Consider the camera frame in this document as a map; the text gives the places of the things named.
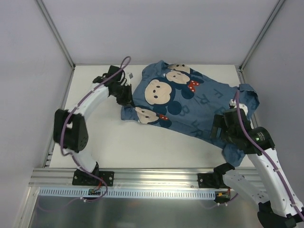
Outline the blue cartoon print pillowcase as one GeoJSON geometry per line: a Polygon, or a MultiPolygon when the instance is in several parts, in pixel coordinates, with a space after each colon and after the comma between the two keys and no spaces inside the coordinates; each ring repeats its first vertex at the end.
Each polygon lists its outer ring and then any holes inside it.
{"type": "Polygon", "coordinates": [[[259,100],[249,84],[231,87],[185,64],[161,60],[143,69],[133,93],[133,106],[121,108],[121,119],[163,127],[211,143],[222,149],[226,162],[237,167],[245,157],[244,152],[210,137],[214,116],[236,107],[232,101],[236,91],[240,92],[240,108],[251,119],[259,100]]]}

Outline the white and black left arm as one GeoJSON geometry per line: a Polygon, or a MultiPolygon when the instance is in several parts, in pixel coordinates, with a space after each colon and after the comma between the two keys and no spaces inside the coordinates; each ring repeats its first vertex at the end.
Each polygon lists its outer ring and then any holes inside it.
{"type": "Polygon", "coordinates": [[[86,95],[70,109],[57,109],[54,119],[53,140],[62,156],[71,156],[77,168],[84,172],[88,185],[99,181],[98,162],[86,149],[89,135],[86,122],[93,111],[108,97],[113,96],[119,105],[131,105],[133,75],[123,67],[111,65],[106,73],[93,79],[86,95]]]}

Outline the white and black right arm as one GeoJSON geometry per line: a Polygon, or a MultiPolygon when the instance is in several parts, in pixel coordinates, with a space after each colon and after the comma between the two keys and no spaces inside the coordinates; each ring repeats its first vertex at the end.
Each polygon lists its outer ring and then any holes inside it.
{"type": "Polygon", "coordinates": [[[252,128],[244,110],[232,108],[214,116],[211,137],[216,136],[234,144],[248,156],[266,192],[262,193],[229,163],[214,168],[210,187],[232,188],[243,199],[255,204],[258,220],[265,228],[295,228],[304,220],[304,205],[292,190],[275,144],[265,128],[252,128]]]}

